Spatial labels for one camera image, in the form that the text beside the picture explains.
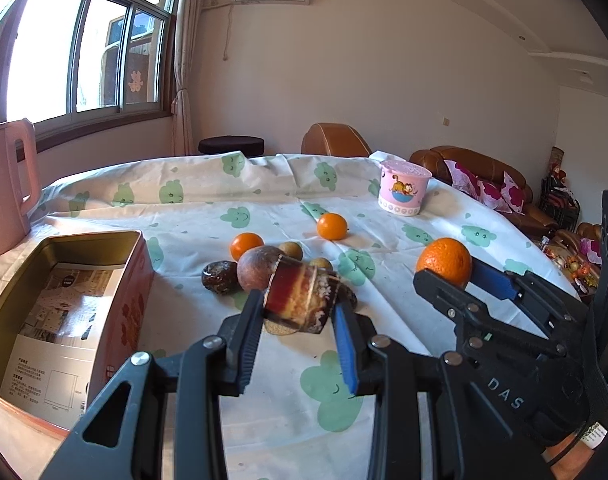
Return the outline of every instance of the pink pillow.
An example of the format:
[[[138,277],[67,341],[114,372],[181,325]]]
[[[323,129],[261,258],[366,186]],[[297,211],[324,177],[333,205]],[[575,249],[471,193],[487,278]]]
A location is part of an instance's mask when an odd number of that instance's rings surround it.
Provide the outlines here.
[[[445,160],[444,162],[449,167],[453,187],[475,200],[479,200],[478,178],[454,160]]]
[[[494,183],[487,180],[479,180],[479,202],[485,206],[495,209],[501,213],[512,213],[502,194]]]
[[[588,256],[588,261],[592,264],[601,265],[600,243],[590,238],[582,238],[580,241],[580,252]]]
[[[523,190],[515,184],[515,181],[511,178],[511,175],[504,171],[504,184],[502,185],[502,197],[508,203],[513,211],[516,213],[522,213],[522,209],[524,208],[524,202],[526,201],[526,195],[524,195]]]

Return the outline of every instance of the label sticker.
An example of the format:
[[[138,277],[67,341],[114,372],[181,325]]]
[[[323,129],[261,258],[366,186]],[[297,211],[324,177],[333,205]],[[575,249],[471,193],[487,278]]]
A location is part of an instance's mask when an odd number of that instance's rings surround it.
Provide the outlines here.
[[[584,436],[582,437],[582,442],[591,449],[595,449],[602,443],[606,433],[606,428],[604,428],[599,422],[596,422],[588,430],[586,430],[586,433],[584,433]]]

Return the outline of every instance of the white wall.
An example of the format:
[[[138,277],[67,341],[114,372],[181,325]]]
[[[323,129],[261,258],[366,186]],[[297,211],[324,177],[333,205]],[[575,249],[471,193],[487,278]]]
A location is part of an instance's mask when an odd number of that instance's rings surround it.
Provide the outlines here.
[[[171,128],[173,119],[127,124],[80,139],[65,142],[37,153],[41,187],[58,178],[114,164],[172,156]],[[28,192],[26,162],[20,162],[21,188]]]
[[[579,200],[580,221],[602,222],[602,191],[608,189],[608,98],[561,86],[556,146],[562,169]]]
[[[251,135],[263,137],[268,153],[298,153],[312,123],[349,123],[373,150],[408,157],[464,146],[515,166],[540,188],[558,85],[463,7],[448,0],[236,6],[224,62],[228,11],[204,12],[199,23],[190,86],[197,140]]]

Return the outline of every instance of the pink cup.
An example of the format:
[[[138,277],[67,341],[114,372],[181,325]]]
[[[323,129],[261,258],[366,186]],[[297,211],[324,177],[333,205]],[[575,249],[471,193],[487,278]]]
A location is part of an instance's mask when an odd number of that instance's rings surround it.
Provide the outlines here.
[[[405,160],[385,160],[381,167],[380,207],[401,216],[418,214],[431,172]]]

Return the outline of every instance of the leather armchair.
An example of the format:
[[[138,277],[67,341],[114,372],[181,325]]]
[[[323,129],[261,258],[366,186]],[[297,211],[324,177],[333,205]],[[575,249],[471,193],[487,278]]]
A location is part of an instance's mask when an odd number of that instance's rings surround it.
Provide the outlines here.
[[[347,124],[315,123],[302,139],[306,155],[369,156],[372,150],[355,130]]]
[[[595,240],[596,242],[602,241],[602,226],[599,224],[589,224],[588,222],[582,222],[577,226],[577,232],[567,231],[566,229],[559,229],[555,233],[554,240],[559,241],[569,249],[574,250],[576,253],[580,252],[582,238],[588,238],[589,240]]]
[[[558,224],[544,212],[532,205],[533,192],[524,176],[512,166],[482,153],[457,148],[455,146],[437,146],[430,150],[419,150],[411,155],[410,161],[425,167],[433,176],[452,186],[450,171],[444,160],[455,160],[468,168],[473,174],[495,184],[503,184],[504,171],[508,173],[523,191],[526,197],[523,215],[517,213],[500,213],[508,218],[521,232],[531,237],[550,235]]]

